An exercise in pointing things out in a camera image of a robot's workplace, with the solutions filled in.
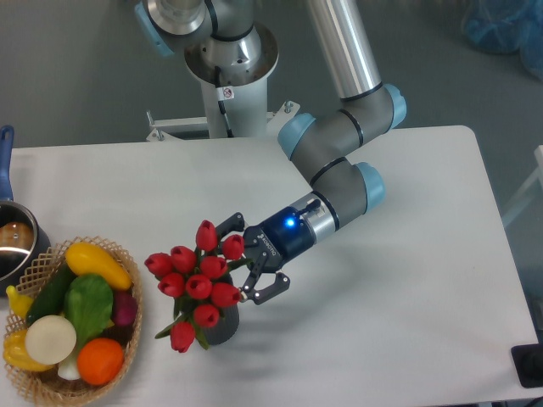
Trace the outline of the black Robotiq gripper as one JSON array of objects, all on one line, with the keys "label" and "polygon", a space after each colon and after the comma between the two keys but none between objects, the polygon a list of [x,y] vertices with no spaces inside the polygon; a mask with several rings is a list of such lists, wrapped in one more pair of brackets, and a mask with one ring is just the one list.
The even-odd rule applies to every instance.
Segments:
[{"label": "black Robotiq gripper", "polygon": [[[243,214],[236,212],[216,226],[218,241],[221,242],[232,232],[243,232],[246,227]],[[241,302],[252,301],[257,305],[289,289],[289,277],[277,270],[315,244],[315,238],[306,220],[300,218],[299,211],[292,206],[281,209],[256,226],[248,227],[243,238],[245,257],[252,262],[249,264],[249,275],[240,287]],[[256,263],[263,253],[266,253],[266,262],[261,267]],[[272,284],[261,289],[255,288],[262,272],[275,271],[277,272]]]}]

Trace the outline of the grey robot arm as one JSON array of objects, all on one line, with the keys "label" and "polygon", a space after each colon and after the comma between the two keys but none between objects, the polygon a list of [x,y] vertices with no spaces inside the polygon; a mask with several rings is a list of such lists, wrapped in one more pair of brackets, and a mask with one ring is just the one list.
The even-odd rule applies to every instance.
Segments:
[{"label": "grey robot arm", "polygon": [[347,157],[406,117],[400,91],[381,81],[356,3],[309,1],[306,7],[342,103],[321,119],[289,109],[268,114],[277,42],[255,21],[251,1],[141,1],[135,7],[160,54],[183,52],[201,86],[209,136],[276,135],[311,187],[257,226],[245,226],[241,215],[219,226],[220,234],[244,235],[249,275],[241,295],[256,304],[288,289],[285,264],[383,201],[379,173]]}]

